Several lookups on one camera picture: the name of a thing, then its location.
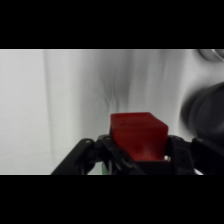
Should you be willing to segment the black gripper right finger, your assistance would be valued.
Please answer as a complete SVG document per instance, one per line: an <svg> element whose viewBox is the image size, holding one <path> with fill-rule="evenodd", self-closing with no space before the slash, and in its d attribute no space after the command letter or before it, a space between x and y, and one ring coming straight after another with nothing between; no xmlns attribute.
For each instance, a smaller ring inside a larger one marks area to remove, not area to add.
<svg viewBox="0 0 224 224"><path fill-rule="evenodd" d="M224 175L224 148L201 138L191 142L170 136L166 144L169 161L138 161L147 175Z"/></svg>

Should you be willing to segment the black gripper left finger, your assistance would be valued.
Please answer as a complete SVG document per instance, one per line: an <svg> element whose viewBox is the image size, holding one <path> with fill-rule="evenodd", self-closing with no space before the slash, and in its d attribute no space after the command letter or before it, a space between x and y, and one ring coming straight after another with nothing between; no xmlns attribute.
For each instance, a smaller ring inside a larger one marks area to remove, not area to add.
<svg viewBox="0 0 224 224"><path fill-rule="evenodd" d="M80 140L54 169L52 175L87 175L101 163L107 175L143 175L144 172L109 135L96 141Z"/></svg>

